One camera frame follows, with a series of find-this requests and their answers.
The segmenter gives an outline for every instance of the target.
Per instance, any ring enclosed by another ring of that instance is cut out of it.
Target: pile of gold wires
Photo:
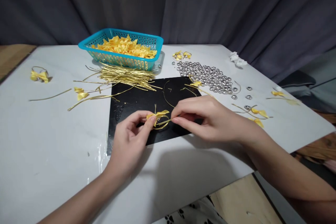
[[[102,63],[102,65],[103,66],[99,67],[98,69],[88,68],[91,71],[96,72],[93,75],[99,74],[98,77],[105,81],[101,83],[101,85],[97,88],[98,90],[103,85],[113,83],[123,83],[145,91],[156,91],[154,88],[160,88],[150,84],[153,83],[154,81],[152,80],[155,79],[155,74],[152,71],[145,71],[137,68],[126,68],[116,65],[107,65],[104,63]]]

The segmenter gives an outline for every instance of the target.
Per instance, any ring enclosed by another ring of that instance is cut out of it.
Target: fingernail
[[[173,118],[171,121],[172,121],[173,123],[178,123],[179,118],[178,118],[178,117],[175,117],[175,118]]]

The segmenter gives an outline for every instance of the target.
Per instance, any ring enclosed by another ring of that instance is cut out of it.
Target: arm
[[[137,111],[120,122],[115,130],[113,151],[105,170],[75,196],[40,223],[88,223],[136,167],[156,117],[146,121],[149,111]],[[145,122],[136,128],[139,122]]]
[[[193,122],[204,118],[203,124]],[[206,141],[242,144],[261,175],[311,223],[336,223],[336,192],[324,180],[295,160],[253,121],[210,96],[182,100],[172,111],[172,122]]]

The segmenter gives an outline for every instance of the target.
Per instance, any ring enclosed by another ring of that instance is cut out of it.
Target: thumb
[[[202,126],[193,122],[189,121],[188,119],[185,119],[183,117],[175,117],[171,120],[173,123],[180,125],[182,128],[185,128],[186,130],[189,130],[191,133],[199,136],[202,138],[203,135],[203,129]]]
[[[140,141],[147,141],[149,133],[153,129],[155,121],[156,116],[153,115],[145,122],[145,124],[142,126],[141,131],[136,136]]]

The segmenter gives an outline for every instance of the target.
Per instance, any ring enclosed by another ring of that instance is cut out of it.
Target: hand
[[[179,101],[171,113],[173,123],[207,141],[247,141],[263,131],[251,120],[224,107],[211,96],[193,97]],[[203,118],[202,125],[194,122]]]
[[[110,161],[104,173],[123,183],[132,173],[145,149],[150,131],[153,129],[156,117],[146,120],[150,111],[137,111],[118,123],[114,134],[114,143]]]

